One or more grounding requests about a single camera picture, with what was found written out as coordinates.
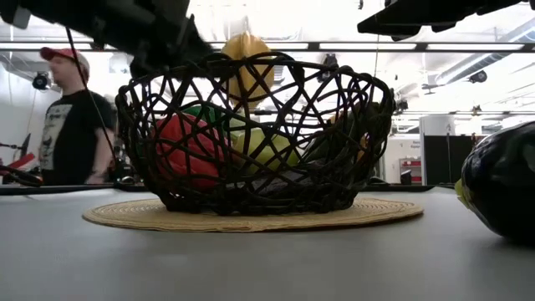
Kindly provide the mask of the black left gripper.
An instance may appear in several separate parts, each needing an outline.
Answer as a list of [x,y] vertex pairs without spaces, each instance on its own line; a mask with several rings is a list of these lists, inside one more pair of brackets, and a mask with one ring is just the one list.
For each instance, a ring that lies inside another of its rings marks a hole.
[[172,69],[188,61],[196,62],[197,78],[231,78],[236,74],[235,59],[222,52],[211,52],[211,45],[198,33],[194,16],[177,21],[157,18],[148,39],[130,63],[133,79],[162,69]]

